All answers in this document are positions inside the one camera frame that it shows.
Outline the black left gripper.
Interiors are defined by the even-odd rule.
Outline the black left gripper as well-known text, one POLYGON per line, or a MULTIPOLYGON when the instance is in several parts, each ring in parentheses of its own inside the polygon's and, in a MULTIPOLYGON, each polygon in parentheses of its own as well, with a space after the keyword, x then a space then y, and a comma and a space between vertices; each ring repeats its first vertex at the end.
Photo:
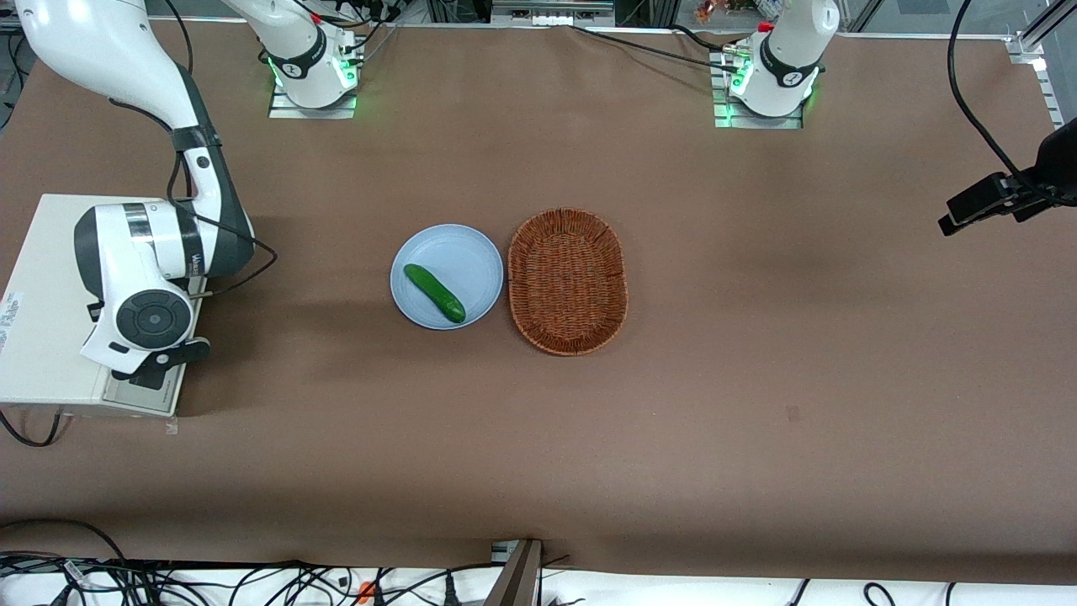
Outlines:
MULTIPOLYGON (((1033 182, 1061 199, 1061 205, 1076 205, 1075 118, 1043 138, 1033 165, 1033 182)), ((947 213, 938 220, 938 227, 945 237, 952 237, 978 221, 1010 215, 1018 191, 1011 178, 991 173, 947 200, 947 213)))

